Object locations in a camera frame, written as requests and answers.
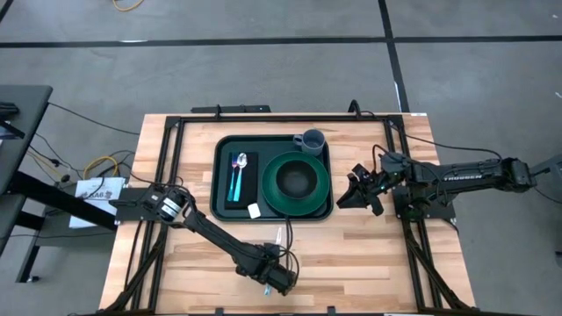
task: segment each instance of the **black floor line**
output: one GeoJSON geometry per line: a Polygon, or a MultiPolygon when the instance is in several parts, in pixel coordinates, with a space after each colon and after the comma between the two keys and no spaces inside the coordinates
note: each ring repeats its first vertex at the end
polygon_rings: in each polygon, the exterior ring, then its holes
{"type": "Polygon", "coordinates": [[[94,47],[196,47],[287,44],[369,44],[385,43],[384,37],[285,37],[254,39],[157,39],[64,42],[0,42],[0,48],[94,48],[94,47]]]}
{"type": "Polygon", "coordinates": [[[388,8],[386,7],[385,0],[378,0],[378,7],[380,9],[380,16],[383,20],[383,27],[385,28],[386,48],[390,57],[390,67],[393,71],[394,87],[396,88],[396,97],[398,98],[398,107],[400,112],[410,112],[410,106],[407,102],[406,87],[404,86],[404,79],[402,78],[402,70],[400,69],[400,62],[398,61],[398,52],[394,44],[393,29],[390,23],[390,16],[388,8]]]}
{"type": "Polygon", "coordinates": [[[561,41],[562,35],[395,37],[395,43],[521,43],[561,41]]]}

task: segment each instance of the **table leg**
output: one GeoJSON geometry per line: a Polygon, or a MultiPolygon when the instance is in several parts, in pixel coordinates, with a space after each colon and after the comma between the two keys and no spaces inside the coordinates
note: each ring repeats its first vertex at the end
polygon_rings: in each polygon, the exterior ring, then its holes
{"type": "Polygon", "coordinates": [[[29,248],[27,249],[27,253],[25,254],[24,262],[19,268],[18,277],[16,278],[16,283],[28,283],[32,282],[31,272],[33,268],[33,264],[35,263],[35,258],[37,258],[37,254],[39,253],[39,246],[35,245],[37,241],[37,234],[32,239],[29,248]]]}
{"type": "Polygon", "coordinates": [[[19,211],[18,218],[16,219],[16,225],[39,231],[41,230],[44,221],[45,218],[41,216],[33,215],[24,211],[19,211]]]}
{"type": "Polygon", "coordinates": [[[21,171],[16,172],[12,177],[10,191],[23,194],[44,205],[52,206],[92,224],[117,231],[115,216],[21,171]]]}

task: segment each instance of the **gray floor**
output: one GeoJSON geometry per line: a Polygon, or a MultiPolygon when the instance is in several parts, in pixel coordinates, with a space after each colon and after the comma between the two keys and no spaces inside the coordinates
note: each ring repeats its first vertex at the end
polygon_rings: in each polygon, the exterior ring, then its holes
{"type": "MultiPolygon", "coordinates": [[[[395,36],[562,34],[556,0],[388,3],[395,36]]],[[[380,21],[371,0],[147,0],[129,13],[115,11],[110,1],[15,0],[0,25],[0,41],[380,36],[380,21]]],[[[531,164],[562,152],[561,51],[560,42],[398,45],[411,110],[429,114],[437,141],[489,147],[531,164]]],[[[140,128],[144,113],[215,104],[341,111],[356,98],[365,110],[398,110],[384,44],[3,49],[0,69],[1,84],[52,85],[52,102],[129,130],[140,128]]],[[[136,144],[134,137],[55,108],[40,133],[78,168],[136,144]]],[[[34,144],[47,152],[39,139],[34,144]]],[[[438,152],[443,163],[483,158],[438,152]]],[[[22,169],[48,180],[28,160],[22,169]]],[[[562,199],[562,188],[548,178],[540,187],[562,199]]],[[[534,191],[471,193],[455,206],[478,305],[559,314],[562,268],[554,250],[562,249],[562,207],[534,191]]],[[[40,207],[29,204],[27,210],[40,207]]],[[[11,239],[0,260],[0,313],[94,311],[112,245],[41,249],[33,274],[43,280],[15,284],[28,242],[11,239]]]]}

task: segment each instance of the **green plate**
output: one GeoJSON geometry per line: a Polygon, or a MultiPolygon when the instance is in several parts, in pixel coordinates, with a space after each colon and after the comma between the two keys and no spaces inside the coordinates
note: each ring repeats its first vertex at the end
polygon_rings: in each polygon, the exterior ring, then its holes
{"type": "Polygon", "coordinates": [[[330,177],[324,165],[316,158],[302,152],[288,152],[280,154],[268,163],[262,173],[262,193],[267,203],[276,211],[290,216],[303,216],[316,211],[326,202],[330,188],[330,177]],[[277,186],[277,171],[287,162],[303,161],[308,163],[316,172],[316,190],[305,198],[293,199],[287,197],[277,186]]]}

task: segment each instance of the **wooden table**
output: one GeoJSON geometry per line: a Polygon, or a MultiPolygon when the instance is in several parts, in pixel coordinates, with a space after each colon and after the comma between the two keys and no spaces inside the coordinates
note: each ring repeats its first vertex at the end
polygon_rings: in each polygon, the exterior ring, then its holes
{"type": "MultiPolygon", "coordinates": [[[[133,165],[136,176],[154,179],[165,118],[166,115],[152,114],[145,117],[133,165]]],[[[432,140],[428,117],[404,114],[404,120],[408,134],[432,140]]],[[[210,214],[215,146],[220,139],[232,134],[294,134],[311,127],[322,130],[330,146],[334,199],[347,190],[346,175],[357,163],[372,169],[372,145],[378,143],[386,147],[383,125],[374,122],[189,123],[185,127],[178,175],[197,199],[199,210],[211,221],[242,241],[272,242],[277,229],[285,224],[222,223],[210,214]]],[[[174,136],[172,134],[170,138],[169,159],[174,136]]],[[[438,163],[434,146],[416,140],[408,142],[416,160],[438,163]]],[[[169,170],[169,159],[166,170],[169,170]]],[[[146,186],[134,181],[132,184],[146,186]]],[[[156,312],[214,312],[216,307],[237,313],[326,312],[329,305],[334,305],[338,312],[415,311],[401,224],[394,216],[391,195],[382,195],[380,199],[385,213],[379,217],[375,217],[370,209],[340,210],[335,205],[332,214],[322,222],[293,224],[295,241],[292,251],[299,258],[301,268],[296,287],[286,297],[278,293],[265,297],[263,285],[234,273],[229,255],[197,234],[171,229],[156,312]]],[[[473,305],[457,233],[442,220],[426,222],[437,270],[462,300],[473,305]]],[[[137,223],[119,227],[101,308],[108,306],[123,289],[136,227],[137,223]]],[[[136,270],[141,241],[138,245],[132,274],[136,270]]],[[[431,305],[427,276],[422,268],[421,279],[426,305],[431,305]]],[[[142,290],[141,307],[148,305],[151,280],[149,271],[142,290]]]]}

